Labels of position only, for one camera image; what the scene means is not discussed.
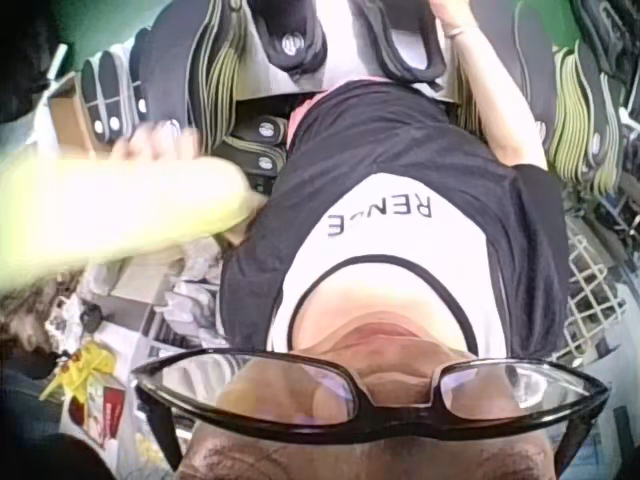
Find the yellow-green object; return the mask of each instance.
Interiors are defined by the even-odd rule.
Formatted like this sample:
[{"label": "yellow-green object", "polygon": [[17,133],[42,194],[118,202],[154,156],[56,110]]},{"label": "yellow-green object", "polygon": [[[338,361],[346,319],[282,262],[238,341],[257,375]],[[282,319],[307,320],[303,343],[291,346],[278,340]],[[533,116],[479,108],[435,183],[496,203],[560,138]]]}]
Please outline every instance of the yellow-green object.
[{"label": "yellow-green object", "polygon": [[0,174],[0,290],[223,232],[251,214],[252,195],[217,158],[21,158]]},{"label": "yellow-green object", "polygon": [[51,383],[40,395],[45,400],[51,392],[62,386],[65,394],[76,397],[82,404],[87,400],[87,379],[92,372],[112,374],[116,368],[116,359],[111,352],[95,342],[88,342],[74,353]]}]

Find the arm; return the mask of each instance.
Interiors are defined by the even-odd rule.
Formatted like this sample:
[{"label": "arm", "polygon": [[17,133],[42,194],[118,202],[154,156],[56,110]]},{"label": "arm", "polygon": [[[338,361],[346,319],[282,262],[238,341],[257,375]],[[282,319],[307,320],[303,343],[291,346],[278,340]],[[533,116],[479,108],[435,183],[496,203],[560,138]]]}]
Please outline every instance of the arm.
[{"label": "arm", "polygon": [[452,45],[478,105],[489,146],[507,165],[530,164],[547,170],[542,142],[531,109],[477,27],[468,0],[430,0]]}]

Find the black eyeglass frame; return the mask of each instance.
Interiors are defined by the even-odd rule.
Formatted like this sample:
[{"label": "black eyeglass frame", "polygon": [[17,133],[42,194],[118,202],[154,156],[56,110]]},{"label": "black eyeglass frame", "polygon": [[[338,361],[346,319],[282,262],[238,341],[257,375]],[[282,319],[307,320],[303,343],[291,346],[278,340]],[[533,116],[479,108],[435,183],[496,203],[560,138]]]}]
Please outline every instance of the black eyeglass frame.
[{"label": "black eyeglass frame", "polygon": [[[260,420],[203,405],[196,400],[158,384],[153,376],[161,370],[189,358],[202,355],[244,355],[306,364],[331,371],[342,377],[354,398],[353,418],[336,425],[293,425]],[[447,375],[483,365],[530,364],[558,369],[584,381],[588,396],[544,412],[494,420],[458,417],[445,405],[440,381]],[[353,375],[341,365],[289,353],[206,348],[154,360],[132,372],[136,393],[146,407],[149,425],[169,465],[177,470],[182,461],[171,409],[205,423],[241,435],[281,443],[301,445],[354,445],[395,437],[424,437],[442,441],[486,440],[520,435],[569,420],[567,430],[555,453],[559,476],[571,463],[589,434],[609,397],[609,389],[596,378],[554,362],[532,359],[479,359],[452,363],[439,368],[432,377],[429,404],[410,407],[374,405]]]}]

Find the person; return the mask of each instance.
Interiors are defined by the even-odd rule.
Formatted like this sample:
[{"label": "person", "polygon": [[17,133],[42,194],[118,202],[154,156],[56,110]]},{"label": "person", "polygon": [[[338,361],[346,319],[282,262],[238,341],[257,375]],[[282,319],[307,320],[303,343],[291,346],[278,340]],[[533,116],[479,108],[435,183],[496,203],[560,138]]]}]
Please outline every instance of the person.
[{"label": "person", "polygon": [[[222,272],[218,328],[230,345],[341,365],[381,406],[422,403],[443,365],[544,358],[558,346],[565,319],[561,191],[531,110],[468,0],[430,5],[468,78],[488,145],[412,88],[346,82],[293,113],[288,163]],[[145,147],[153,136],[142,130],[119,155],[157,156]],[[227,404],[257,409],[263,397],[275,401],[287,391],[275,385],[289,385],[257,373],[243,378],[234,380]],[[487,383],[479,394],[496,391]],[[181,473],[555,477],[551,446],[539,435],[465,445],[413,437],[283,445],[202,425]]]}]

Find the lips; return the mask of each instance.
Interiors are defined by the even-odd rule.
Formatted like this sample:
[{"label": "lips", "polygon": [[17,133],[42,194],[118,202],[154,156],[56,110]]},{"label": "lips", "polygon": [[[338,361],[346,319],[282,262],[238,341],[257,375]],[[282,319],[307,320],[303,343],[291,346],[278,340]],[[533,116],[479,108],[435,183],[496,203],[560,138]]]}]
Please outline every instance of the lips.
[{"label": "lips", "polygon": [[370,341],[374,337],[381,336],[420,338],[411,330],[401,327],[400,325],[395,325],[392,323],[368,323],[351,330],[334,345],[334,348],[344,348],[359,345]]}]

